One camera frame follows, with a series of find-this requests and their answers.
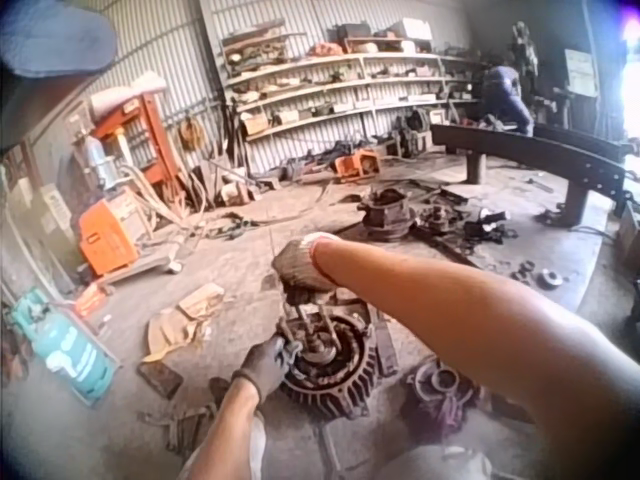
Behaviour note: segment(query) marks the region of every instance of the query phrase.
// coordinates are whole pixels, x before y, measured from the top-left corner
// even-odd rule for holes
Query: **metal shelf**
[[[278,95],[276,97],[265,98],[257,102],[248,103],[238,107],[238,113],[246,112],[254,108],[264,107],[272,103],[281,102],[297,97],[304,97],[306,95],[313,95],[314,93],[324,93],[331,90],[338,90],[342,88],[361,87],[366,85],[380,85],[384,83],[431,83],[431,82],[468,82],[473,83],[471,80],[464,80],[460,78],[446,78],[446,77],[389,77],[389,78],[365,78],[363,80],[350,80],[348,82],[329,83],[327,85],[318,85],[301,90],[295,90],[291,93],[285,93],[284,95]]]
[[[288,71],[296,70],[300,68],[314,67],[317,65],[341,63],[341,62],[364,61],[364,60],[385,60],[385,59],[408,59],[408,60],[438,60],[439,59],[439,60],[445,60],[449,62],[471,63],[478,66],[486,66],[474,60],[469,60],[461,57],[447,57],[442,55],[436,55],[435,53],[414,53],[414,54],[394,53],[394,52],[347,53],[344,55],[335,55],[332,57],[317,57],[317,58],[312,57],[304,60],[299,60],[297,62],[279,65],[269,70],[262,70],[258,72],[248,73],[240,77],[234,77],[229,79],[226,82],[225,86],[232,87],[234,85],[238,85],[244,82],[255,80],[257,78],[266,77],[276,73],[288,72]]]
[[[477,103],[478,100],[450,100],[452,104],[462,104],[462,103]],[[335,113],[333,115],[323,115],[322,117],[312,117],[307,120],[303,120],[302,122],[290,123],[287,125],[279,125],[277,127],[269,128],[263,132],[256,133],[255,135],[248,136],[246,138],[247,142],[252,142],[254,140],[258,140],[263,137],[267,137],[270,135],[274,135],[276,133],[284,132],[286,130],[291,130],[294,128],[300,128],[307,125],[313,125],[314,123],[324,122],[326,120],[332,120],[336,118],[347,117],[349,115],[357,115],[359,113],[373,113],[379,110],[390,110],[393,108],[404,108],[404,107],[420,107],[426,105],[442,105],[447,104],[447,100],[434,100],[429,102],[398,102],[389,105],[373,105],[367,108],[358,108],[354,110],[349,110],[348,112]]]

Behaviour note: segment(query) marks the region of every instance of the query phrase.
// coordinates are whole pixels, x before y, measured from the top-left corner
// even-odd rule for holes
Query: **gray glove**
[[[289,305],[325,303],[337,288],[330,278],[320,272],[313,259],[313,250],[319,241],[340,241],[329,233],[311,233],[291,240],[271,264],[284,286]]]
[[[300,350],[300,342],[285,346],[285,339],[274,335],[266,342],[251,347],[232,379],[242,377],[253,383],[260,396],[260,403],[263,403],[280,386]]]

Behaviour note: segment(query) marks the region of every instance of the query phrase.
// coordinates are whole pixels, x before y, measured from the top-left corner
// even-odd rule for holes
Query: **machine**
[[[29,339],[47,368],[71,383],[88,404],[104,396],[116,370],[115,362],[69,317],[33,288],[18,300],[11,322]]]
[[[78,224],[80,250],[99,276],[135,263],[139,258],[135,242],[151,231],[134,193],[126,186],[89,207]]]

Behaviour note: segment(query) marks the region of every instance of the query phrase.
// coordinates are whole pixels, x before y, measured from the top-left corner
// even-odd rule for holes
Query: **motor part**
[[[525,260],[524,262],[522,262],[520,264],[520,271],[521,272],[528,272],[531,273],[536,269],[536,264],[533,263],[531,260]]]
[[[475,405],[480,387],[469,378],[446,366],[435,355],[407,378],[427,415],[427,428],[438,429],[442,436],[462,427],[465,410]]]
[[[409,207],[407,195],[395,188],[372,193],[358,206],[358,210],[365,212],[362,224],[369,238],[375,241],[400,240],[409,233],[416,220],[416,212]]]
[[[545,290],[555,290],[562,286],[564,280],[556,272],[548,269],[543,269],[538,275],[538,285]]]
[[[280,388],[323,419],[366,415],[366,402],[377,378],[372,326],[355,316],[327,313],[304,316],[306,320],[298,316],[279,322],[279,329],[286,330],[287,337],[298,339],[305,346]],[[327,321],[340,345],[329,360],[326,356],[311,355],[318,345],[309,341],[311,337],[325,349],[334,347]]]

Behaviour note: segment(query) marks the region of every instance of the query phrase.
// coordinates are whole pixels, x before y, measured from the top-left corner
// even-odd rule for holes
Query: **metal scrap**
[[[416,212],[409,207],[408,196],[396,188],[373,192],[359,206],[369,238],[382,242],[400,240],[415,223]]]
[[[182,375],[160,360],[140,363],[136,371],[151,388],[167,400],[174,397],[184,382]]]
[[[191,408],[181,413],[154,415],[149,412],[138,412],[138,421],[156,427],[167,427],[166,448],[180,455],[183,459],[197,448],[197,438],[201,431],[202,421],[213,419],[217,413],[214,403],[203,407]]]
[[[441,438],[458,431],[466,409],[475,406],[480,387],[471,379],[431,355],[407,378],[424,414],[425,430],[435,430]]]
[[[556,272],[547,268],[542,269],[538,274],[538,285],[545,290],[555,290],[561,287],[564,280]]]

